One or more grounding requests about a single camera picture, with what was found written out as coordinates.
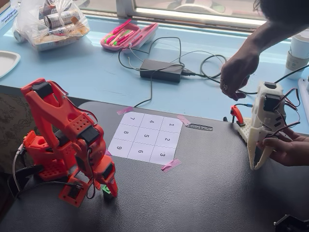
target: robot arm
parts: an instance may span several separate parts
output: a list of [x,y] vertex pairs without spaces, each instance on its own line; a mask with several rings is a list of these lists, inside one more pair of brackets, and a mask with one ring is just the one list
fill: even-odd
[[238,129],[242,138],[247,142],[252,170],[259,169],[274,150],[273,147],[265,147],[255,166],[256,143],[272,136],[275,131],[286,126],[283,96],[283,89],[280,85],[269,82],[260,83],[252,108],[252,118],[245,118],[245,126]]
[[[31,131],[24,139],[35,164],[44,166],[39,176],[45,181],[67,176],[68,170],[77,164],[68,182],[83,187],[65,186],[60,198],[79,206],[92,184],[97,189],[105,184],[111,194],[117,196],[115,166],[112,159],[105,156],[103,129],[94,123],[88,115],[90,112],[78,109],[52,81],[38,79],[21,91],[42,134],[37,136]],[[52,126],[59,131],[53,133]],[[89,178],[88,183],[75,178],[79,171]]]

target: paper cup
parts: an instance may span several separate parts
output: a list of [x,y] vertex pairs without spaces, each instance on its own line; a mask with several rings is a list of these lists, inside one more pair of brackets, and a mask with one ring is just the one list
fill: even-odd
[[[309,30],[292,37],[290,51],[286,59],[285,75],[308,64],[309,61]],[[298,71],[288,78],[297,80],[301,77],[303,70]]]

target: human hand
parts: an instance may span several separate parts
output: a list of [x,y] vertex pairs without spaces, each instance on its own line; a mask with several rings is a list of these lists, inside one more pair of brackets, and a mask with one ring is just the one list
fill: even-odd
[[220,88],[225,95],[235,101],[246,97],[244,93],[236,92],[236,90],[247,84],[249,75],[257,69],[259,56],[258,48],[250,41],[246,41],[239,51],[223,65]]
[[291,139],[280,134],[277,138],[266,138],[258,143],[259,148],[273,146],[270,158],[284,166],[309,165],[309,137],[300,136],[291,129],[283,130]]

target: table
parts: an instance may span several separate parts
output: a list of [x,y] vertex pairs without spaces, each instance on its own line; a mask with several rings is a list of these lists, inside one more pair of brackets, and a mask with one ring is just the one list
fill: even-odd
[[[61,49],[37,52],[29,44],[18,44],[12,36],[9,23],[0,30],[0,50],[9,50],[21,55],[19,64],[12,72],[0,79],[4,87],[17,87],[44,77],[60,84],[70,96],[92,101],[103,101],[133,106],[150,95],[150,82],[142,79],[137,71],[127,70],[118,62],[118,54],[103,50],[100,40],[124,20],[108,17],[89,16],[91,31],[78,43]],[[149,23],[135,22],[140,27]],[[176,36],[182,41],[183,54],[195,50],[208,51],[231,57],[246,39],[247,34],[202,29],[187,26],[160,24],[156,38]],[[257,71],[251,76],[244,91],[255,92],[260,81],[276,81],[284,75],[286,54],[289,42],[281,42],[262,53]],[[175,39],[163,39],[157,43],[149,58],[160,61],[172,61],[179,55],[179,44]],[[141,62],[131,57],[132,65],[140,67]],[[182,58],[186,68],[198,72],[201,61],[208,55],[202,52],[192,53]],[[128,65],[125,55],[123,62]],[[220,63],[216,60],[204,65],[209,75],[219,71]],[[309,70],[303,72],[307,77]],[[280,82],[287,92],[297,87],[297,81]],[[294,94],[290,100],[297,102]],[[248,96],[241,103],[253,103],[254,95]],[[151,102],[141,105],[142,108],[222,120],[229,116],[230,106],[235,102],[221,93],[219,86],[200,77],[183,78],[179,84],[154,81],[154,95]],[[301,124],[294,127],[299,133],[309,134],[309,123],[301,105],[299,108]],[[287,123],[298,120],[298,115],[287,108]],[[251,117],[250,108],[241,108],[244,117]]]
[[[111,142],[123,106],[86,102]],[[145,109],[136,112],[176,117]],[[268,160],[251,171],[244,141],[234,125],[187,116],[213,131],[183,126],[175,158],[182,164],[164,173],[161,165],[112,157],[119,195],[106,202],[102,192],[80,208],[58,199],[61,186],[21,195],[0,224],[6,232],[273,232],[285,214],[309,218],[309,167],[284,167]]]

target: power adapter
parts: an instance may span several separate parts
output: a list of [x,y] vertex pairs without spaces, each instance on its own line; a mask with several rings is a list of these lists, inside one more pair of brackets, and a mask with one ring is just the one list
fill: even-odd
[[152,76],[153,79],[179,83],[183,72],[183,67],[170,67],[171,65],[179,64],[146,59],[140,67],[140,76],[144,78],[150,78]]

